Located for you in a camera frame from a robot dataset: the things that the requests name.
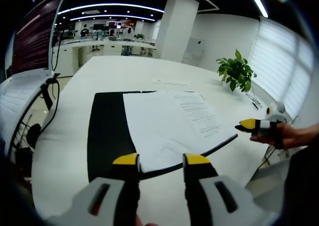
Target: black panel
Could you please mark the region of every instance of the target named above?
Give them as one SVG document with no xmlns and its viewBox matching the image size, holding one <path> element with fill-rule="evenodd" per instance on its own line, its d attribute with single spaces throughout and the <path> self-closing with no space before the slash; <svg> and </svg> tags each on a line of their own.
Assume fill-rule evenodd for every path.
<svg viewBox="0 0 319 226">
<path fill-rule="evenodd" d="M 126 120 L 123 92 L 97 93 L 94 97 L 89 123 L 87 143 L 87 164 L 89 182 L 96 177 L 109 177 L 112 162 L 126 154 L 135 153 Z M 210 155 L 222 148 L 237 135 L 204 154 Z M 140 179 L 162 175 L 182 167 L 182 163 L 147 173 L 140 173 Z"/>
</svg>

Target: white pillar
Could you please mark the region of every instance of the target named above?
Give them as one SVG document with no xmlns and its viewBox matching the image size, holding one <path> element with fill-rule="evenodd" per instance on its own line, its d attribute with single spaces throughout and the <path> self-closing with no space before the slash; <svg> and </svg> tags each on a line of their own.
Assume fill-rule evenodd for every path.
<svg viewBox="0 0 319 226">
<path fill-rule="evenodd" d="M 136 26 L 135 26 L 134 33 L 135 33 L 135 34 L 142 33 L 143 27 L 144 27 L 144 22 L 142 22 L 142 21 L 137 21 Z"/>
<path fill-rule="evenodd" d="M 76 37 L 80 37 L 81 36 L 81 30 L 82 30 L 82 21 L 77 21 L 75 22 L 75 28 L 74 31 L 78 31 L 77 33 L 75 33 Z"/>
<path fill-rule="evenodd" d="M 156 58 L 182 62 L 199 2 L 167 0 L 156 39 Z"/>
</svg>

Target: computer screen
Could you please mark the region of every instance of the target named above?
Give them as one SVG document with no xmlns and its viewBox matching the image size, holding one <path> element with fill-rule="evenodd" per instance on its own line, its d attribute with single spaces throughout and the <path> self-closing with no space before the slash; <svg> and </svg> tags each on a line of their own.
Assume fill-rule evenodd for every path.
<svg viewBox="0 0 319 226">
<path fill-rule="evenodd" d="M 29 12 L 16 30 L 12 74 L 49 67 L 50 37 L 61 0 L 44 0 Z"/>
</svg>

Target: window blinds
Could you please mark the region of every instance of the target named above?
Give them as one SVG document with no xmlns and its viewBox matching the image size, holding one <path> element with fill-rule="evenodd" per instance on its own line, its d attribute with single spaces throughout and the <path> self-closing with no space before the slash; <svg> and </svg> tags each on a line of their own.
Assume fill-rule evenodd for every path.
<svg viewBox="0 0 319 226">
<path fill-rule="evenodd" d="M 153 24 L 154 24 L 154 29 L 153 29 L 152 39 L 157 39 L 159 29 L 160 29 L 160 20 Z"/>
<path fill-rule="evenodd" d="M 261 19 L 249 64 L 258 75 L 253 81 L 296 117 L 311 85 L 314 53 L 309 44 L 282 25 Z"/>
</svg>

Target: desk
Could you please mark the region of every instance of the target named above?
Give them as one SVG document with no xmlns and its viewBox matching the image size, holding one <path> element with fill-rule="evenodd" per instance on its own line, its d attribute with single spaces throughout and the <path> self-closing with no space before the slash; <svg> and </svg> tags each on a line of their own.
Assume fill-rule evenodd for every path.
<svg viewBox="0 0 319 226">
<path fill-rule="evenodd" d="M 154 84 L 150 78 L 190 80 L 196 86 Z M 93 57 L 65 86 L 55 119 L 39 137 L 32 165 L 34 204 L 43 218 L 65 212 L 76 193 L 88 183 L 87 137 L 93 98 L 97 92 L 181 90 L 197 91 L 230 123 L 264 118 L 266 106 L 257 111 L 239 91 L 222 86 L 218 74 L 181 63 L 152 58 Z M 48 122 L 54 107 L 48 114 Z M 208 156 L 220 175 L 243 187 L 260 165 L 267 146 L 251 142 L 249 134 Z M 140 182 L 138 215 L 144 223 L 189 225 L 184 197 L 183 170 Z"/>
<path fill-rule="evenodd" d="M 79 64 L 85 64 L 94 54 L 92 54 L 93 45 L 103 45 L 102 51 L 98 52 L 100 56 L 106 55 L 118 55 L 122 53 L 123 46 L 131 46 L 134 50 L 138 51 L 141 48 L 147 49 L 147 55 L 149 52 L 154 57 L 154 51 L 156 47 L 140 42 L 129 41 L 110 41 L 110 40 L 72 40 L 65 42 L 60 46 L 58 64 L 55 72 L 60 73 L 60 77 L 73 76 L 79 70 Z M 52 65 L 55 67 L 57 58 L 58 47 L 53 48 Z"/>
</svg>

